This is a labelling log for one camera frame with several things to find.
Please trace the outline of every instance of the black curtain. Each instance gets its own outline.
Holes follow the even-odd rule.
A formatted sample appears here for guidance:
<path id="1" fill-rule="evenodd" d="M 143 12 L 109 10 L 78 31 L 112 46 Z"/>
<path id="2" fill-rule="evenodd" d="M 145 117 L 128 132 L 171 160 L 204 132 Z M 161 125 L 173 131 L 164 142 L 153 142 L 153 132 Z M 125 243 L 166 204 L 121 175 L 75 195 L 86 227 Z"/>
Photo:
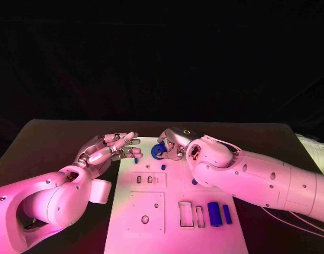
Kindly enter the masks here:
<path id="1" fill-rule="evenodd" d="M 36 119 L 282 122 L 324 142 L 324 1 L 0 5 L 0 155 Z"/>

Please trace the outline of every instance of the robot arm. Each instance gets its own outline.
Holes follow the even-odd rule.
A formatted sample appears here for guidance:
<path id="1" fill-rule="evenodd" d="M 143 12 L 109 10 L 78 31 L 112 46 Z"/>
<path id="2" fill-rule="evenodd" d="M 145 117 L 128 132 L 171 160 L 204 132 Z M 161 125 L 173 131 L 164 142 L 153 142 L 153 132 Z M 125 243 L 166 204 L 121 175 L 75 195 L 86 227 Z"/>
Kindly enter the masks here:
<path id="1" fill-rule="evenodd" d="M 229 144 L 236 149 L 230 152 L 226 142 L 207 135 L 196 137 L 187 129 L 167 129 L 158 142 L 166 138 L 170 146 L 157 157 L 184 157 L 200 185 L 216 186 L 253 205 L 301 213 L 324 222 L 324 175 Z"/>
<path id="2" fill-rule="evenodd" d="M 107 203 L 111 183 L 95 179 L 111 161 L 140 158 L 137 133 L 94 137 L 71 166 L 0 187 L 0 253 L 22 253 L 81 218 L 88 201 Z M 23 225 L 20 217 L 35 223 Z"/>

